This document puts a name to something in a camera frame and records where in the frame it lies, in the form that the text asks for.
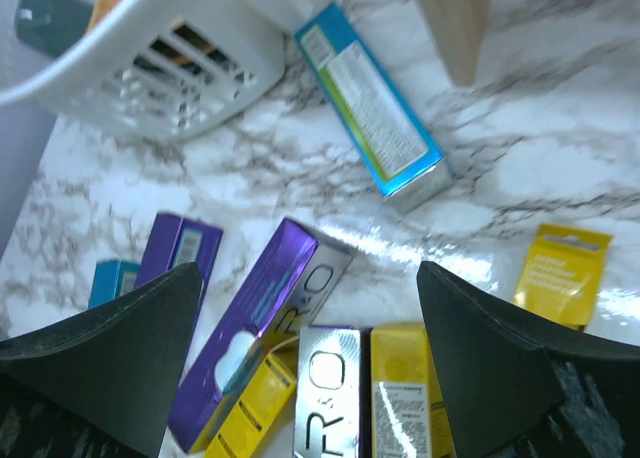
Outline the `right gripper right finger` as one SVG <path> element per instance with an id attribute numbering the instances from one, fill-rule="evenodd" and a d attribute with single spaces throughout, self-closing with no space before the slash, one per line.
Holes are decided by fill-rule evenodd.
<path id="1" fill-rule="evenodd" d="M 639 349 L 494 297 L 439 264 L 417 288 L 460 457 L 636 457 Z"/>

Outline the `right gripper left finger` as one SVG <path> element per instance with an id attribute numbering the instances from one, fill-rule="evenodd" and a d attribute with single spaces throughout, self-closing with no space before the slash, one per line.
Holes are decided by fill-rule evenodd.
<path id="1" fill-rule="evenodd" d="M 104 305 L 1 343 L 4 457 L 155 457 L 199 309 L 180 265 Z"/>

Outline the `wooden two-tier shelf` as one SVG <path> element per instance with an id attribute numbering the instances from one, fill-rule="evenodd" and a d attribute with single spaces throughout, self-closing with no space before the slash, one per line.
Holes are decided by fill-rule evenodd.
<path id="1" fill-rule="evenodd" d="M 451 82 L 474 84 L 492 0 L 418 0 Z"/>

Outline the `metallic blue toothpaste box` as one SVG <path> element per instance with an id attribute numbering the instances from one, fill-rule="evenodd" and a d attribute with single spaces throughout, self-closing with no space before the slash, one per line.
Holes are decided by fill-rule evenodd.
<path id="1" fill-rule="evenodd" d="M 135 288 L 139 263 L 104 260 L 96 263 L 88 308 L 110 302 Z"/>

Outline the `yellow toothpaste box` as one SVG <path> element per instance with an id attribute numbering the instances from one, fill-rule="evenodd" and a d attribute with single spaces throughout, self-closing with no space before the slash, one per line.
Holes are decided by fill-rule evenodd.
<path id="1" fill-rule="evenodd" d="M 253 373 L 205 451 L 207 457 L 259 457 L 294 414 L 299 339 L 274 347 Z"/>
<path id="2" fill-rule="evenodd" d="M 370 334 L 374 457 L 452 457 L 454 447 L 425 327 L 402 323 Z"/>
<path id="3" fill-rule="evenodd" d="M 538 227 L 513 304 L 570 329 L 591 321 L 613 237 L 544 223 Z"/>

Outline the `silver toothpaste box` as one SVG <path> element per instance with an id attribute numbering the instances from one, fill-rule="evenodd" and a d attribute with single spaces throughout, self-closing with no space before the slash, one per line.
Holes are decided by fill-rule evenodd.
<path id="1" fill-rule="evenodd" d="M 367 333 L 352 326 L 319 325 L 315 317 L 353 259 L 352 250 L 321 241 L 296 284 L 281 322 L 298 340 L 295 457 L 363 457 L 362 406 Z"/>

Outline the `purple toothpaste box with cloud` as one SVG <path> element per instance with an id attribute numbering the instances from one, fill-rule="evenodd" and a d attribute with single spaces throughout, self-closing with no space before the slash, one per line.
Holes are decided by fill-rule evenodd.
<path id="1" fill-rule="evenodd" d="M 279 224 L 176 391 L 168 428 L 183 452 L 205 447 L 200 436 L 225 387 L 284 308 L 318 245 L 295 221 Z"/>

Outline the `blue green toothpaste box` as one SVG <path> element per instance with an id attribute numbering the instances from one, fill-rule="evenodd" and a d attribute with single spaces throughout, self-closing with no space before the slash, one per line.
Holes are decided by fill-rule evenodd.
<path id="1" fill-rule="evenodd" d="M 295 40 L 386 202 L 408 213 L 451 186 L 445 154 L 337 4 Z"/>

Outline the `white plastic basket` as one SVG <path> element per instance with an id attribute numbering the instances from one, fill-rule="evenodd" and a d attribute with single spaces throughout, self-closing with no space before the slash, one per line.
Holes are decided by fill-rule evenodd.
<path id="1" fill-rule="evenodd" d="M 3 105 L 33 101 L 116 136 L 174 141 L 268 92 L 286 37 L 332 0 L 121 0 L 57 59 L 18 41 L 18 1 L 1 0 Z"/>

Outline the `dark teal cup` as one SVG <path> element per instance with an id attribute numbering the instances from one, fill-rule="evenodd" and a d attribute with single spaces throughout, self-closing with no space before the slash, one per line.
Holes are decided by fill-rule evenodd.
<path id="1" fill-rule="evenodd" d="M 19 42 L 57 59 L 85 34 L 93 5 L 84 0 L 19 0 L 14 31 Z"/>

